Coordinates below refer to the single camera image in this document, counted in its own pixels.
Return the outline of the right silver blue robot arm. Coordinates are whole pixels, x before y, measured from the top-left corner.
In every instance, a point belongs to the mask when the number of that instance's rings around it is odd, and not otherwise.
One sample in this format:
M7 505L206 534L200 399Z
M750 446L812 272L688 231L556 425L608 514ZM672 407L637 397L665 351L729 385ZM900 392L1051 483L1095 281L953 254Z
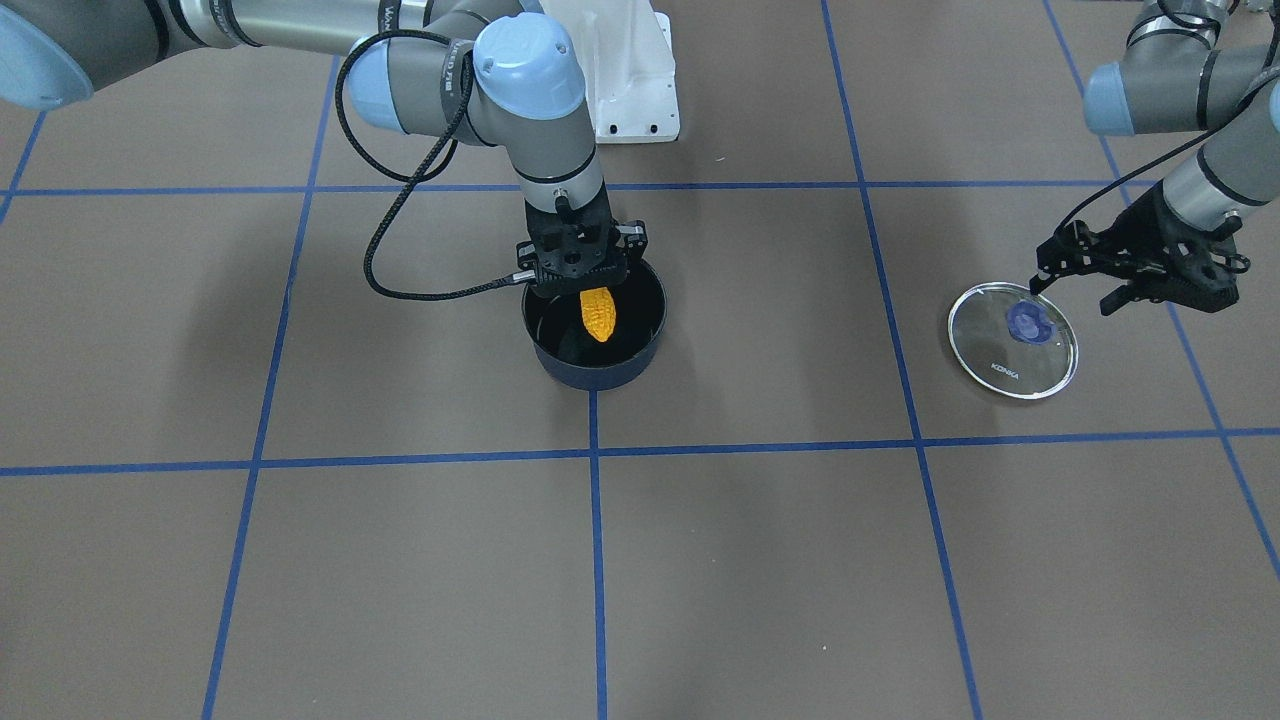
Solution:
M197 47L340 56L334 104L370 126L430 136L407 190L460 143L502 147L520 179L529 242L513 283L543 299L616 287L641 223L612 215L588 79L570 32L536 1L5 1L3 99L37 111Z

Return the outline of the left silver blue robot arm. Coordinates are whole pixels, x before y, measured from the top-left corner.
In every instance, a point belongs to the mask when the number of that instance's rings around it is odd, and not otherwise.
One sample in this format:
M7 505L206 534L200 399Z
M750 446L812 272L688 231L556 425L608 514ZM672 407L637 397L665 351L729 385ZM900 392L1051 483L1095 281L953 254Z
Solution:
M1194 132L1181 163L1094 232L1070 213L1037 250L1029 291L1070 275L1121 284L1105 315L1132 302L1217 313L1239 299L1249 269L1234 236L1277 199L1277 41L1220 49L1226 1L1147 1L1123 59L1102 65L1084 91L1084 118L1100 136Z

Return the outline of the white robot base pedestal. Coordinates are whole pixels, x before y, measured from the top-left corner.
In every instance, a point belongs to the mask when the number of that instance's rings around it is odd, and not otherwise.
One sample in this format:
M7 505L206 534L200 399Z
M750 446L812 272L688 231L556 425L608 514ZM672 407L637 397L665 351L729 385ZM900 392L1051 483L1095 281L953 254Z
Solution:
M681 118L669 18L650 1L544 1L573 41L596 142L668 143Z

